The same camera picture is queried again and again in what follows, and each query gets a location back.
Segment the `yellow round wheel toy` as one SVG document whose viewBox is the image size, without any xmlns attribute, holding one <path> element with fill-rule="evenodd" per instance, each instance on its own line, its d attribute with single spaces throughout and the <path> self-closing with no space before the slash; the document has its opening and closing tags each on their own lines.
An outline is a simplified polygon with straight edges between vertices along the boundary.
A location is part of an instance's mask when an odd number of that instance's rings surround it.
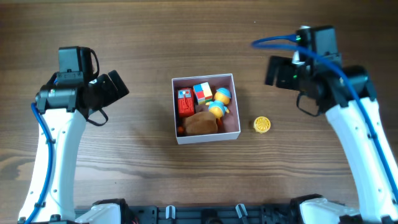
<svg viewBox="0 0 398 224">
<path fill-rule="evenodd" d="M 257 133 L 266 133 L 271 128 L 271 121 L 265 116 L 259 116 L 254 120 L 253 128 Z"/>
</svg>

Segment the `orange blue duck toy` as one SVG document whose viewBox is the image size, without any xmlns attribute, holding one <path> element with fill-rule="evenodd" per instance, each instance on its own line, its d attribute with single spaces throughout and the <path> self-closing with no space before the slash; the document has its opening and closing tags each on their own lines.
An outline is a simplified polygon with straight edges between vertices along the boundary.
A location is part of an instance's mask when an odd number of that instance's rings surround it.
<svg viewBox="0 0 398 224">
<path fill-rule="evenodd" d="M 219 88 L 213 97 L 213 101 L 206 103 L 208 106 L 208 111 L 212 113 L 216 118 L 216 123 L 218 126 L 223 125 L 222 118 L 230 113 L 227 105 L 232 99 L 231 92 L 227 88 Z"/>
</svg>

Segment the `white cardboard box pink inside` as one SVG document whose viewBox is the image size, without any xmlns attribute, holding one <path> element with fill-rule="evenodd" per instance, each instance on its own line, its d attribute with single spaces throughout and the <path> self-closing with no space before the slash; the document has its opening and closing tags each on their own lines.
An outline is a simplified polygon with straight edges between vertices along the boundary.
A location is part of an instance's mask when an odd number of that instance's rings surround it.
<svg viewBox="0 0 398 224">
<path fill-rule="evenodd" d="M 230 114 L 223 118 L 224 131 L 216 134 L 204 134 L 195 136 L 182 136 L 178 133 L 178 112 L 177 112 L 177 90 L 185 87 L 191 87 L 196 84 L 208 82 L 212 89 L 216 87 L 227 88 L 231 94 L 231 108 Z M 212 141 L 225 141 L 225 140 L 235 140 L 238 138 L 241 132 L 240 120 L 239 120 L 239 109 L 238 102 L 236 99 L 236 90 L 234 85 L 234 78 L 232 73 L 218 74 L 218 75 L 204 75 L 195 77 L 182 77 L 172 79 L 172 90 L 173 90 L 173 106 L 174 106 L 174 121 L 175 121 L 175 137 L 177 143 L 181 144 L 193 144 L 201 142 L 212 142 Z"/>
</svg>

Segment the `colourful puzzle cube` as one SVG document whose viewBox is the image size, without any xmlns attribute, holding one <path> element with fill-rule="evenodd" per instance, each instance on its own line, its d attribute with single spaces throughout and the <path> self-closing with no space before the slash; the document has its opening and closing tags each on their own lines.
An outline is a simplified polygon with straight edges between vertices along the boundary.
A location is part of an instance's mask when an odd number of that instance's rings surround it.
<svg viewBox="0 0 398 224">
<path fill-rule="evenodd" d="M 213 99 L 213 94 L 208 82 L 194 85 L 193 92 L 199 105 L 205 104 Z"/>
</svg>

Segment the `brown plush toy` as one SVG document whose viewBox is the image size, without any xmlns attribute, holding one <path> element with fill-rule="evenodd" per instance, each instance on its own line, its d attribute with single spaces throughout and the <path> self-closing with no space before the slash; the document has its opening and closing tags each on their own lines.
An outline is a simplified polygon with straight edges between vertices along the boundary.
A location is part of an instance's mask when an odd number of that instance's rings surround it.
<svg viewBox="0 0 398 224">
<path fill-rule="evenodd" d="M 177 127 L 179 135 L 195 136 L 203 134 L 215 134 L 218 132 L 218 125 L 213 113 L 202 111 L 182 119 L 182 124 Z"/>
</svg>

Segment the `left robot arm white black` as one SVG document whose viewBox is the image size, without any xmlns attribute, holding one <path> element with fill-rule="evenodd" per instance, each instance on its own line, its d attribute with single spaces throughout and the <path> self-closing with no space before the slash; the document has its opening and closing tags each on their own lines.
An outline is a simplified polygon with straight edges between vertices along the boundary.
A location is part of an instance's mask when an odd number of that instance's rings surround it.
<svg viewBox="0 0 398 224">
<path fill-rule="evenodd" d="M 39 124 L 32 180 L 18 223 L 74 223 L 73 186 L 76 159 L 90 115 L 129 94 L 117 71 L 100 74 L 98 58 L 88 47 L 61 47 L 59 70 L 31 104 Z"/>
</svg>

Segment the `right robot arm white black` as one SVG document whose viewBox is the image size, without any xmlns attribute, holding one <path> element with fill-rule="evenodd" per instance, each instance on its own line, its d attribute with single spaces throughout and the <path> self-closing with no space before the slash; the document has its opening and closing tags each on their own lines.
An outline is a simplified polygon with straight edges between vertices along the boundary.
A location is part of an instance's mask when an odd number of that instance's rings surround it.
<svg viewBox="0 0 398 224">
<path fill-rule="evenodd" d="M 291 50 L 273 56 L 265 83 L 313 99 L 325 115 L 351 169 L 359 207 L 313 194 L 291 200 L 291 223 L 396 223 L 397 164 L 382 127 L 374 85 L 359 65 L 343 67 L 332 26 L 301 27 L 292 35 L 258 40 L 256 47 Z"/>
</svg>

